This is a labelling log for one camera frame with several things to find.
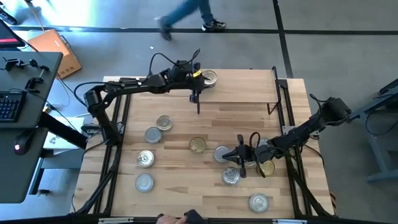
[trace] yellow label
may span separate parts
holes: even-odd
[[[200,74],[201,74],[201,70],[195,72],[195,73],[193,74],[193,77],[196,78],[196,77],[199,76]]]

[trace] black keyboard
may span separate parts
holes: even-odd
[[[26,98],[26,91],[0,91],[0,123],[17,122]]]

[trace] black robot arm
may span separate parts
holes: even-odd
[[[268,140],[267,144],[251,147],[243,143],[242,135],[238,135],[239,146],[223,155],[223,159],[242,165],[240,174],[241,177],[245,178],[245,162],[255,161],[258,166],[259,163],[264,163],[274,157],[280,159],[283,156],[290,156],[289,149],[294,146],[302,147],[314,131],[321,132],[326,126],[338,126],[348,120],[351,110],[340,98],[330,97],[326,101],[323,101],[322,105],[319,102],[317,100],[319,105],[318,112],[312,115],[308,121],[290,130],[285,135]]]
[[[109,120],[105,109],[121,95],[149,92],[153,94],[168,93],[170,90],[192,90],[190,101],[196,103],[200,112],[199,94],[206,88],[205,77],[201,74],[200,63],[191,65],[187,61],[177,61],[172,69],[147,78],[122,78],[119,82],[107,82],[94,86],[84,94],[88,112],[98,120],[101,126],[104,143],[116,145],[121,135],[115,122]]]

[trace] computer mouse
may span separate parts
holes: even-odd
[[[35,129],[27,129],[15,138],[14,152],[17,155],[24,155],[29,151]]]

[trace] monitor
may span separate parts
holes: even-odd
[[[0,20],[0,49],[23,46],[25,42]]]

